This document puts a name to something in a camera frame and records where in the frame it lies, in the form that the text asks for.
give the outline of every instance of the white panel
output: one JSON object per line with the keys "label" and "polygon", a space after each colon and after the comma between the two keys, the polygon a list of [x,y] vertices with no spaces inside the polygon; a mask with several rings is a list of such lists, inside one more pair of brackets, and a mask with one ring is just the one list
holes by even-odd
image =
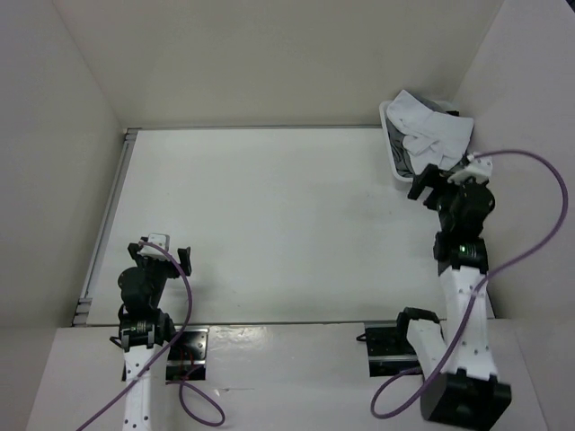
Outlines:
{"label": "white panel", "polygon": [[[141,132],[94,288],[90,324],[116,324],[126,248],[168,233],[191,246],[192,320],[445,317],[432,247],[438,215],[391,185],[375,128]],[[186,312],[181,279],[160,306]]]}
{"label": "white panel", "polygon": [[124,126],[377,124],[450,99],[501,0],[55,0]]}
{"label": "white panel", "polygon": [[[385,378],[369,378],[367,352],[355,337],[360,324],[279,325],[212,328],[208,377],[198,387],[214,397],[230,430],[442,431],[423,421],[416,402],[402,415],[376,420],[369,402]],[[108,341],[112,328],[59,330],[38,390],[28,431],[76,429],[123,388],[121,350]],[[490,321],[490,342],[501,379],[511,384],[513,401],[493,431],[545,431],[543,415],[510,321]],[[381,397],[378,408],[392,409],[421,384],[401,379]],[[190,408],[206,419],[217,413],[186,392]],[[199,429],[168,391],[167,429]],[[119,429],[123,400],[89,428]]]}
{"label": "white panel", "polygon": [[[565,0],[508,0],[457,95],[475,118],[480,150],[520,148],[548,158],[575,190],[575,13]],[[544,167],[519,156],[493,158],[496,207],[486,223],[495,266],[540,241],[555,223],[561,195]],[[567,317],[575,304],[575,219],[529,261],[493,280],[503,317]]]}
{"label": "white panel", "polygon": [[0,4],[0,326],[69,324],[121,131],[53,4]]}
{"label": "white panel", "polygon": [[0,330],[2,429],[26,428],[55,335],[51,328]]}
{"label": "white panel", "polygon": [[522,319],[515,326],[549,430],[575,429],[575,319]]}

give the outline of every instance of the white wall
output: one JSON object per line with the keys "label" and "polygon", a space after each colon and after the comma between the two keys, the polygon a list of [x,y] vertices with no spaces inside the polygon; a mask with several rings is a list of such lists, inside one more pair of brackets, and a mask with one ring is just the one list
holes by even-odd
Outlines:
{"label": "white wall", "polygon": [[71,322],[119,122],[48,0],[0,5],[0,327]]}
{"label": "white wall", "polygon": [[549,431],[575,429],[575,319],[520,319],[515,326]]}
{"label": "white wall", "polygon": [[123,126],[378,124],[451,98],[501,0],[55,0]]}
{"label": "white wall", "polygon": [[[475,117],[476,148],[535,151],[557,166],[575,196],[575,13],[565,0],[506,0],[456,101]],[[561,201],[551,174],[517,157],[495,160],[491,184],[496,208],[486,238],[494,267],[540,240]],[[496,314],[572,315],[573,244],[571,214],[546,249],[493,281]]]}
{"label": "white wall", "polygon": [[54,328],[0,329],[2,429],[26,428],[55,335]]}

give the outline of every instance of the metal frame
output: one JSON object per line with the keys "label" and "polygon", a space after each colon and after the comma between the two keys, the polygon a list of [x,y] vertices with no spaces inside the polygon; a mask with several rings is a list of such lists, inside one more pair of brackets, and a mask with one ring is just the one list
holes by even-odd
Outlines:
{"label": "metal frame", "polygon": [[80,299],[91,298],[93,274],[102,264],[102,252],[103,249],[106,248],[108,239],[110,238],[112,223],[114,221],[114,216],[116,215],[116,209],[118,208],[120,192],[124,185],[124,180],[126,179],[126,173],[128,172],[129,159],[131,158],[134,144],[136,143],[137,132],[138,129],[129,128],[124,136],[122,153],[119,157],[118,167],[116,168],[116,174],[114,175],[114,181],[112,182],[110,195],[108,196],[108,202],[106,203],[106,210],[104,212],[102,223],[100,224],[100,230],[94,245],[92,258],[90,259],[90,265],[86,272],[86,278],[84,280]]}

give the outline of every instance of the white towel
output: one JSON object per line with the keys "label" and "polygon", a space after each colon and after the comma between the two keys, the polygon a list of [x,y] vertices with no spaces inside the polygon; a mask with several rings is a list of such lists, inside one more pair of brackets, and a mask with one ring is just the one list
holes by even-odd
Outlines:
{"label": "white towel", "polygon": [[405,135],[403,147],[416,174],[428,163],[449,171],[463,157],[471,133],[473,119],[434,112],[405,90],[387,107],[387,117]]}

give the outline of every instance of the white tabletop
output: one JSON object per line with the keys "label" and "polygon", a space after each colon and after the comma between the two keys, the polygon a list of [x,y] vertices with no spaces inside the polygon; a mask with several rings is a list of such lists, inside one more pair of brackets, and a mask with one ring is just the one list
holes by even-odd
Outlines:
{"label": "white tabletop", "polygon": [[[40,383],[28,431],[73,430],[111,400],[120,381],[122,352],[108,341],[113,328],[58,330]],[[228,430],[442,431],[425,422],[418,402],[399,417],[376,420],[369,402],[384,377],[370,378],[367,350],[355,337],[363,325],[272,325],[212,327],[208,337],[207,380],[197,383],[227,415]],[[544,431],[546,426],[511,321],[489,322],[490,346],[500,379],[511,384],[513,401],[493,431]],[[406,400],[420,376],[400,379],[384,392],[380,411]],[[166,429],[201,429],[166,388]],[[186,391],[192,411],[208,420],[217,413]],[[121,429],[124,401],[89,428]]]}
{"label": "white tabletop", "polygon": [[[392,187],[379,128],[140,131],[89,324],[117,323],[126,248],[168,233],[191,246],[198,323],[445,317],[433,260],[438,215]],[[181,322],[169,280],[160,306]]]}

